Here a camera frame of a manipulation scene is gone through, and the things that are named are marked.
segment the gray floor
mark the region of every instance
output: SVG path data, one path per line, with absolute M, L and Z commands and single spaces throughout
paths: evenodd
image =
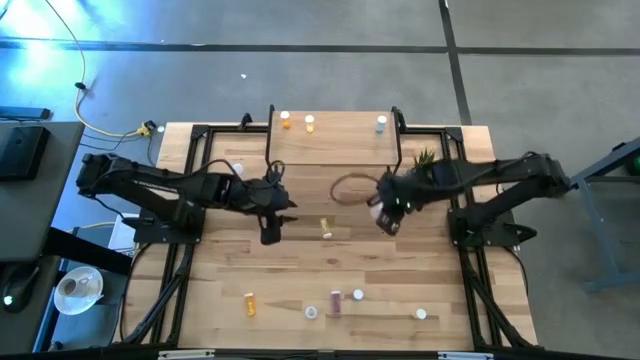
M 459 46 L 638 47 L 637 1 L 449 0 Z M 53 1 L 82 40 L 186 44 L 445 44 L 436 0 Z M 14 1 L 0 36 L 67 39 L 41 1 Z M 87 52 L 92 94 L 82 105 L 118 132 L 146 120 L 264 120 L 268 104 L 307 110 L 403 109 L 411 123 L 460 124 L 446 54 Z M 488 125 L 496 155 L 548 152 L 572 174 L 640 135 L 639 57 L 460 57 L 473 124 Z M 72 121 L 81 72 L 75 51 L 35 42 L 0 50 L 0 105 L 45 106 Z M 108 146 L 97 141 L 87 144 Z M 118 153 L 146 161 L 146 140 Z M 161 138 L 155 138 L 157 153 Z M 75 194 L 81 148 L 54 224 L 113 220 Z M 621 261 L 638 268 L 636 187 L 597 188 Z M 640 287 L 587 295 L 601 274 L 595 237 L 577 194 L 515 211 L 539 236 L 523 245 L 540 344 L 554 350 L 637 358 Z M 133 207 L 117 199 L 122 211 Z

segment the wooden tabletop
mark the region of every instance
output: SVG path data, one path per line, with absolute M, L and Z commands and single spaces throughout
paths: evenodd
M 349 118 L 348 113 L 335 116 Z M 368 121 L 361 124 L 368 128 L 354 131 L 373 132 Z M 192 125 L 167 124 L 159 167 L 183 171 Z M 462 129 L 469 160 L 494 159 L 487 127 Z M 335 136 L 323 131 L 320 123 L 313 134 L 298 134 L 326 145 Z M 413 156 L 425 147 L 441 156 L 435 137 L 402 135 L 401 145 L 400 171 L 412 166 Z M 211 158 L 241 163 L 245 169 L 243 178 L 261 177 L 266 170 L 265 146 L 266 134 L 217 134 Z M 283 239 L 278 244 L 260 244 L 255 217 L 208 210 L 191 270 L 181 347 L 472 349 L 460 261 L 445 226 L 449 202 L 430 204 L 422 212 L 405 217 L 399 234 L 387 236 L 374 224 L 366 205 L 342 207 L 328 196 L 337 177 L 354 171 L 379 176 L 384 167 L 335 165 L 344 164 L 338 157 L 348 154 L 333 154 L 312 161 L 313 165 L 287 163 L 283 184 L 299 207 L 283 213 L 299 220 L 283 227 Z M 228 170 L 216 164 L 211 171 Z M 341 186 L 338 194 L 353 199 L 373 190 L 373 183 L 351 181 Z M 474 191 L 478 201 L 495 196 L 494 186 L 477 187 Z M 330 240 L 322 238 L 321 218 L 328 220 L 333 233 Z M 126 333 L 133 330 L 158 296 L 166 251 L 167 246 L 156 244 L 138 262 L 126 301 Z M 522 335 L 535 343 L 518 263 L 504 249 L 487 248 L 486 252 L 497 303 Z M 352 299 L 355 289 L 364 292 L 363 300 Z M 330 311 L 330 293 L 335 290 L 341 291 L 340 317 L 331 316 Z M 257 302 L 257 315 L 252 318 L 246 316 L 246 293 L 254 293 Z M 317 319 L 305 318 L 307 306 L 319 310 Z M 418 308 L 427 311 L 426 320 L 412 318 Z M 163 338 L 168 333 L 172 309 L 173 302 L 165 317 Z M 480 314 L 488 339 L 486 313 L 481 305 Z

